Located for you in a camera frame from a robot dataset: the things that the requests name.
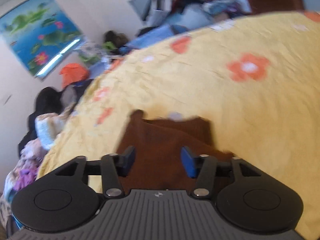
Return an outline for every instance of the clothing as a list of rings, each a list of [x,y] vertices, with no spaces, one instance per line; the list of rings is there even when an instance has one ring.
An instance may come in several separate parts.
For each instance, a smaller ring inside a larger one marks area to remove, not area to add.
[[[21,158],[15,168],[5,179],[3,194],[0,198],[0,222],[6,227],[8,216],[11,215],[10,204],[14,195],[36,180],[38,168],[47,151],[40,140],[29,141],[21,151]]]
[[[18,144],[19,158],[21,156],[21,151],[24,149],[25,145],[37,138],[35,119],[38,115],[47,113],[57,113],[60,114],[63,110],[62,104],[60,102],[60,92],[57,92],[52,87],[44,88],[36,97],[35,101],[35,112],[28,117],[28,133],[24,136],[21,142]]]
[[[130,41],[125,46],[131,49],[143,49],[149,47],[157,42],[163,41],[176,33],[185,32],[187,28],[182,26],[170,26],[168,24],[162,25],[159,28],[149,31],[148,33]]]
[[[141,110],[131,114],[116,151],[122,154],[128,146],[136,148],[136,159],[129,176],[120,178],[126,192],[132,188],[191,190],[195,180],[187,177],[182,166],[180,151],[183,146],[188,146],[197,155],[213,155],[221,161],[228,161],[233,156],[215,150],[210,123],[200,117],[175,122],[145,120],[143,114]]]
[[[26,186],[30,185],[32,182],[36,180],[38,174],[38,168],[33,169],[23,169],[19,172],[19,178],[16,181],[16,184],[14,185],[13,189],[15,191],[19,191]]]
[[[157,27],[147,27],[147,28],[143,28],[143,29],[139,30],[139,32],[136,34],[136,36],[137,36],[137,37],[140,37],[140,36],[142,36],[142,35],[150,32],[150,31],[152,31],[152,30],[154,30],[154,29],[156,29],[156,28],[157,28]]]
[[[43,160],[46,154],[47,151],[42,147],[41,141],[39,139],[28,142],[24,149],[21,151],[22,158],[29,160]]]
[[[81,97],[84,95],[86,89],[90,86],[93,79],[87,79],[85,81],[80,81],[76,83],[72,83],[73,89],[76,91],[77,99],[76,102],[78,103]]]
[[[36,118],[37,135],[44,149],[50,150],[53,146],[57,135],[62,132],[74,104],[75,102],[71,103],[60,115],[56,113],[42,114]]]
[[[236,3],[236,0],[214,0],[210,3],[204,3],[202,8],[211,15],[218,15],[228,11],[229,7]]]
[[[0,197],[0,223],[6,228],[8,217],[11,215],[11,205],[5,200],[4,195]]]
[[[167,17],[164,23],[185,26],[189,30],[211,25],[213,23],[211,15],[204,12],[201,6],[201,4],[190,4],[182,14],[174,13]]]
[[[62,87],[65,88],[67,85],[70,85],[73,82],[78,82],[85,80],[89,77],[89,71],[77,63],[71,63],[65,65],[62,70],[59,72],[62,78]]]
[[[72,85],[67,86],[66,89],[61,92],[61,103],[64,108],[69,106],[72,102],[76,102],[77,100],[77,93]]]

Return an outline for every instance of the bed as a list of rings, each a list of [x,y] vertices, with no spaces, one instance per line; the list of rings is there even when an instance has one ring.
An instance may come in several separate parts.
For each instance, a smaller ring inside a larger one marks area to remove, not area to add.
[[[212,122],[214,141],[299,193],[296,230],[320,235],[320,15],[274,13],[167,39],[94,80],[45,157],[38,177],[78,155],[114,152],[128,115],[179,112]],[[101,192],[99,178],[89,185]]]

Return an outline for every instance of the brown cloth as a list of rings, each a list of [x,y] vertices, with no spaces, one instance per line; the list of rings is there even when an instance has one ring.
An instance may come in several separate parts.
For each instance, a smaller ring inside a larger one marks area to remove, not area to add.
[[[128,146],[135,146],[136,159],[129,175],[120,178],[125,192],[137,188],[191,190],[195,179],[187,177],[181,163],[183,146],[196,155],[213,155],[220,161],[233,157],[232,153],[215,150],[208,121],[200,117],[181,122],[145,120],[141,110],[131,114],[117,153],[123,153]]]

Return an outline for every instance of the gray controller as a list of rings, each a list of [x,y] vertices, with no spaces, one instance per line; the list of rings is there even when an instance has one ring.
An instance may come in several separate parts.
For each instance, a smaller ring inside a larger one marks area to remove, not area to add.
[[[66,232],[22,228],[11,240],[303,240],[294,230],[275,235],[245,232],[226,222],[208,200],[184,190],[132,190],[107,200],[88,223]]]

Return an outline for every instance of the lotus painting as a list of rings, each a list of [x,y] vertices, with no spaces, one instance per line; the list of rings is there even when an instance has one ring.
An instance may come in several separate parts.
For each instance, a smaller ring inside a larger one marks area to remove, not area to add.
[[[36,76],[81,32],[55,0],[27,0],[0,18],[0,33]]]

